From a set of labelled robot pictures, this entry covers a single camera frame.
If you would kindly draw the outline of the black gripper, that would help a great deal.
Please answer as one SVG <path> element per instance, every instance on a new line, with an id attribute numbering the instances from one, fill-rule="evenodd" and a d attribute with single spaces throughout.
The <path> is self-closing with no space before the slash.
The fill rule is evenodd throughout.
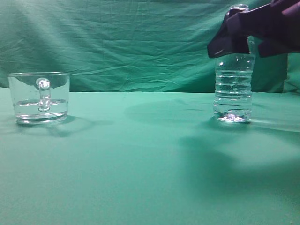
<path id="1" fill-rule="evenodd" d="M 249 12 L 249 8 L 230 8 L 221 27 L 207 45 L 208 57 L 216 59 L 229 54 L 250 54 L 248 36 L 232 34 L 228 21 L 234 15 Z M 272 0 L 249 12 L 250 34 L 259 40 L 261 58 L 300 52 L 300 2 Z"/>

